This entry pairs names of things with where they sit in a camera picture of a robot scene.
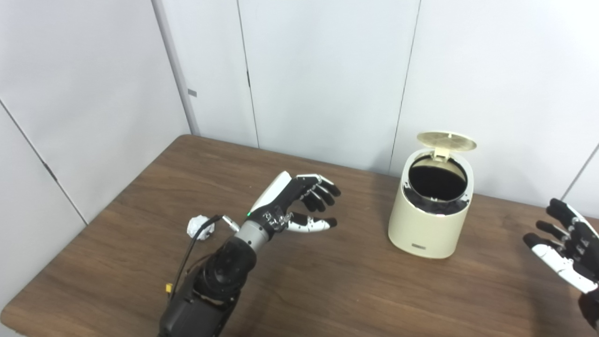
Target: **robotic hand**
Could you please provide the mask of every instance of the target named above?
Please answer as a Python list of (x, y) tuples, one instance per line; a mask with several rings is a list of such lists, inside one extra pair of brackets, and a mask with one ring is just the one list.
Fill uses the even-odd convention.
[[(291, 178), (280, 173), (266, 188), (247, 214), (235, 235), (230, 237), (202, 265), (194, 267), (179, 289), (175, 281), (168, 307), (160, 320), (160, 337), (217, 337), (233, 312), (248, 273), (256, 265), (256, 253), (275, 233), (291, 230), (309, 233), (335, 227), (334, 218), (313, 218), (289, 212), (295, 200), (301, 200), (311, 212), (332, 206), (339, 189), (318, 174), (303, 174)], [(209, 235), (210, 226), (224, 219), (237, 230), (227, 216), (215, 216), (197, 230), (195, 240)]]
[(547, 214), (557, 219), (565, 230), (544, 221), (537, 221), (537, 228), (559, 242), (543, 239), (535, 233), (526, 234), (523, 240), (553, 271), (582, 292), (580, 310), (589, 324), (597, 328), (599, 236), (580, 213), (560, 200), (551, 200)]

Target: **trash can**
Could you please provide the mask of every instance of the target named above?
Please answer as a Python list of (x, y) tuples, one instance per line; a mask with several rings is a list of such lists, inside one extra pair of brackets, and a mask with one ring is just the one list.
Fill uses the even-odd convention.
[(418, 140), (428, 148), (414, 152), (401, 174), (389, 220), (389, 238), (400, 249), (428, 258), (453, 254), (470, 207), (474, 176), (456, 152), (476, 143), (463, 135), (431, 131)]

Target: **brown table top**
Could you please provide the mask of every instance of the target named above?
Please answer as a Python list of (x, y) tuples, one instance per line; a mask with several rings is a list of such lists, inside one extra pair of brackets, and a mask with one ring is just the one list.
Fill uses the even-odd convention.
[[(156, 336), (189, 219), (224, 213), (242, 222), (282, 170), (333, 180), (343, 195), (325, 215), (339, 225), (275, 235), (222, 336), (594, 334), (578, 292), (522, 242), (548, 220), (539, 207), (477, 195), (456, 253), (427, 260), (387, 237), (397, 178), (194, 136), (149, 165), (6, 306), (2, 322), (30, 337)], [(216, 228), (190, 261), (231, 235)]]

